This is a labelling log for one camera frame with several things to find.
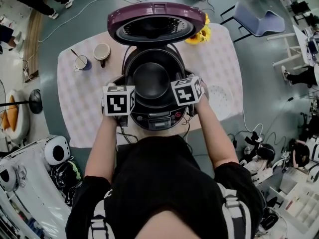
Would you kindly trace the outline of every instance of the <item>spoon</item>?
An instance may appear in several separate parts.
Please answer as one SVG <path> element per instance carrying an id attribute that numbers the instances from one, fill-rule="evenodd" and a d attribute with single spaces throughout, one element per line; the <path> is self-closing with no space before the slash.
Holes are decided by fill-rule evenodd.
<path id="1" fill-rule="evenodd" d="M 85 65 L 84 61 L 79 57 L 79 55 L 76 54 L 76 52 L 75 52 L 74 50 L 71 49 L 71 51 L 72 51 L 72 53 L 73 53 L 75 56 L 77 56 L 78 59 L 80 59 L 80 60 L 83 62 L 83 64 Z"/>

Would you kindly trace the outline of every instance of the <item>blue chair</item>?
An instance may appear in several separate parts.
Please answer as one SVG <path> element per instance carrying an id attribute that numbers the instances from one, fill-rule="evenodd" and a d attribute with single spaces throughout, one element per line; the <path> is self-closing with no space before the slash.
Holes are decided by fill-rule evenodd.
<path id="1" fill-rule="evenodd" d="M 253 12 L 251 12 L 245 5 L 237 2 L 235 6 L 231 7 L 227 11 L 223 12 L 220 16 L 234 9 L 234 15 L 221 22 L 221 25 L 234 19 L 241 26 L 239 28 L 245 28 L 249 34 L 240 37 L 234 42 L 240 41 L 248 36 L 254 35 L 256 37 L 262 37 L 271 34 L 282 33 L 285 31 L 285 21 L 282 17 L 268 10 L 263 18 L 258 18 Z"/>

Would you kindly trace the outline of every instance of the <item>white mug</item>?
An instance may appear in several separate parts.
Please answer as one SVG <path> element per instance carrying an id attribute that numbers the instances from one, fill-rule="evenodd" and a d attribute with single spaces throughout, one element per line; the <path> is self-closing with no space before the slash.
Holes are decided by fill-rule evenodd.
<path id="1" fill-rule="evenodd" d="M 98 44 L 93 51 L 93 56 L 97 61 L 100 61 L 101 67 L 105 67 L 105 62 L 111 53 L 111 48 L 106 43 Z"/>
<path id="2" fill-rule="evenodd" d="M 86 56 L 81 55 L 76 58 L 74 66 L 74 72 L 80 72 L 90 70 L 92 68 L 92 63 Z"/>

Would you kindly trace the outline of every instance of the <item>display screen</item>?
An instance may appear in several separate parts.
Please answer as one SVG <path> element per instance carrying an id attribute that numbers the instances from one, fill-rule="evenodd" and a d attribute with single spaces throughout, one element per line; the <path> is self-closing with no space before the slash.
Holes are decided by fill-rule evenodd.
<path id="1" fill-rule="evenodd" d="M 165 125 L 165 122 L 162 122 L 162 123 L 155 123 L 155 126 L 164 126 Z"/>

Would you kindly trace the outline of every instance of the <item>tablecloth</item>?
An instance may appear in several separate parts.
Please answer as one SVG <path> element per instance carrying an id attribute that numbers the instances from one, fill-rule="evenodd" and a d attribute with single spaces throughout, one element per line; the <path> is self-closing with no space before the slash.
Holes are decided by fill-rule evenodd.
<path id="1" fill-rule="evenodd" d="M 233 96 L 231 116 L 242 113 L 243 88 L 239 63 L 229 31 L 219 24 L 210 24 L 211 39 L 199 45 L 190 45 L 184 41 L 176 43 L 187 69 L 200 75 L 208 86 L 214 84 L 229 88 Z M 107 43 L 111 47 L 111 56 L 105 68 L 93 57 L 93 50 L 99 43 Z M 74 72 L 76 57 L 87 56 L 92 62 L 92 69 Z M 59 101 L 64 122 L 70 135 L 70 146 L 77 148 L 92 147 L 97 130 L 102 121 L 101 98 L 102 87 L 110 79 L 121 74 L 122 61 L 127 46 L 113 40 L 108 32 L 100 33 L 83 40 L 62 51 L 58 58 L 57 84 Z M 147 131 L 139 128 L 129 117 L 129 126 L 125 133 L 133 134 L 138 139 L 150 135 L 174 135 L 187 130 L 181 123 L 164 131 Z M 190 121 L 190 130 L 200 128 L 198 116 Z M 126 144 L 118 135 L 118 145 Z"/>

